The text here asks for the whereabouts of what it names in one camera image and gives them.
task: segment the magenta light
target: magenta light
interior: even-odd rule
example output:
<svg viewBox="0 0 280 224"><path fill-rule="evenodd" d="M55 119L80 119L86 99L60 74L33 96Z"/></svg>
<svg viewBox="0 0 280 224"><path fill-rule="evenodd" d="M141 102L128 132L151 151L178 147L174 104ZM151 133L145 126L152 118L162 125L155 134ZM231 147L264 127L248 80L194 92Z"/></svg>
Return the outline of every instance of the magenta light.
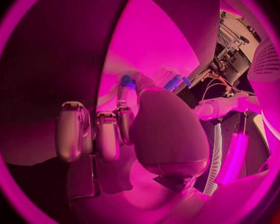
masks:
<svg viewBox="0 0 280 224"><path fill-rule="evenodd" d="M249 137L233 133L227 156L215 180L217 184L227 184L237 180L246 156Z"/></svg>

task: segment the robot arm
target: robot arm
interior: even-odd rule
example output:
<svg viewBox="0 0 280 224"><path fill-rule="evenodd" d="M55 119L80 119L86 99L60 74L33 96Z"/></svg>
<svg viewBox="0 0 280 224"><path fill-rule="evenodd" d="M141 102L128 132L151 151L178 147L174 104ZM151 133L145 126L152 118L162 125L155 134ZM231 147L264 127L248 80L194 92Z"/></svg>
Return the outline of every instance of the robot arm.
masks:
<svg viewBox="0 0 280 224"><path fill-rule="evenodd" d="M250 110L261 113L261 107L256 96L249 96L246 92L238 92L231 98L214 98L203 100L195 107L198 119L211 120L226 115L229 111L245 112Z"/></svg>

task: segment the pink light strip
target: pink light strip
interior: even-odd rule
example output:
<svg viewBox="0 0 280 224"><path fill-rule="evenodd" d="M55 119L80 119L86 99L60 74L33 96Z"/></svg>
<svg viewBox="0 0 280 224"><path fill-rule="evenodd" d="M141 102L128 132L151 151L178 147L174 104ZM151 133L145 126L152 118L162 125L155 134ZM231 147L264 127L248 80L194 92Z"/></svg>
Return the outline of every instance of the pink light strip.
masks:
<svg viewBox="0 0 280 224"><path fill-rule="evenodd" d="M227 156L215 180L217 184L227 184L237 180L245 160L249 137L233 133Z"/></svg>

